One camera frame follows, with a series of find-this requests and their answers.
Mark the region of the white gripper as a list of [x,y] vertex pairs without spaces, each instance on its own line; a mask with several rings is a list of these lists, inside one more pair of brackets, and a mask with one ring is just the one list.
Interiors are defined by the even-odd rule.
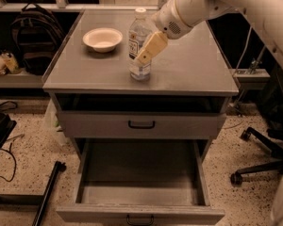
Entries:
[[152,21],[159,31],[152,34],[143,45],[134,59],[135,65],[147,64],[167,47],[168,39],[177,40],[191,32],[191,27],[181,20],[175,0],[168,1],[157,11],[152,16]]

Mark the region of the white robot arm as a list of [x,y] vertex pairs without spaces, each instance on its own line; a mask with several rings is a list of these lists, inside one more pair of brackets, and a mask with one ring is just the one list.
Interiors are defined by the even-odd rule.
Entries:
[[183,37],[196,25],[222,16],[231,8],[243,15],[283,70],[283,0],[170,0],[153,16],[158,31],[148,39],[134,63],[145,64],[169,40]]

